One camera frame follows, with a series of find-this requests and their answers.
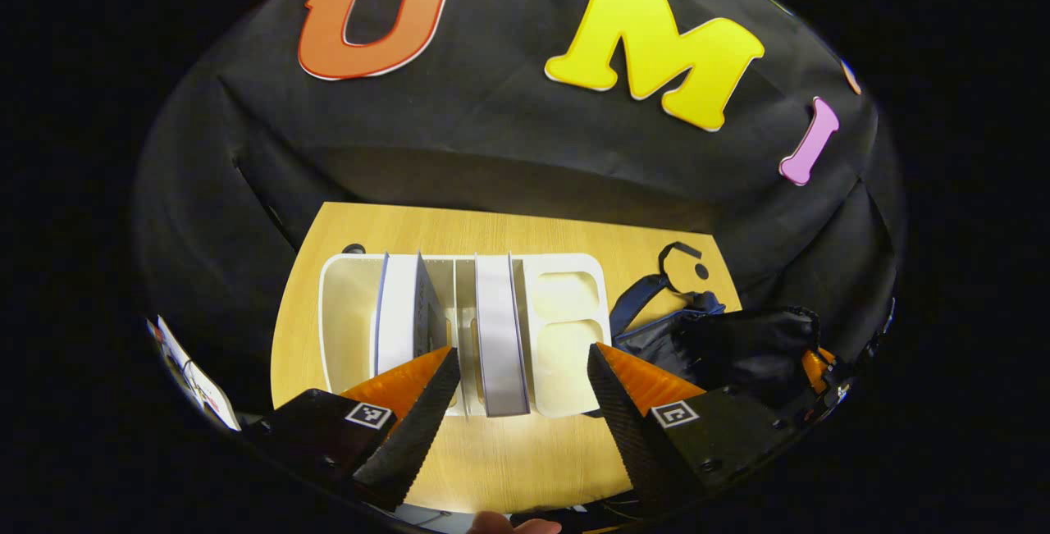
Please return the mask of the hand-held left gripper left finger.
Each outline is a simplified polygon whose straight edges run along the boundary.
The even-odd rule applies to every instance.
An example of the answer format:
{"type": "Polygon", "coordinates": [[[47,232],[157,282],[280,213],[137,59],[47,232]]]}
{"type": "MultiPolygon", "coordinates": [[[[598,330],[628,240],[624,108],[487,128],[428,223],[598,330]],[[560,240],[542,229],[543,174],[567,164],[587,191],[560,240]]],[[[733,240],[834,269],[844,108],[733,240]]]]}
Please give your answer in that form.
{"type": "Polygon", "coordinates": [[[446,346],[341,396],[308,389],[246,429],[249,447],[344,500],[394,510],[408,496],[460,385],[446,346]]]}

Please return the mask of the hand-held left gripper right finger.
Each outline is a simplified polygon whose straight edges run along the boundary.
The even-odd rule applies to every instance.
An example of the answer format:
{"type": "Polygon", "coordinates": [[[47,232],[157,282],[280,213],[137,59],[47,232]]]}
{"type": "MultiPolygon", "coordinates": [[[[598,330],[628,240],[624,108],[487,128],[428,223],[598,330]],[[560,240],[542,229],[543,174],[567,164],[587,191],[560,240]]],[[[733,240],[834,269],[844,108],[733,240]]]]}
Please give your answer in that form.
{"type": "Polygon", "coordinates": [[[676,376],[632,354],[593,345],[587,373],[642,514],[720,497],[801,436],[813,400],[813,358],[790,354],[772,373],[743,361],[676,376]]]}

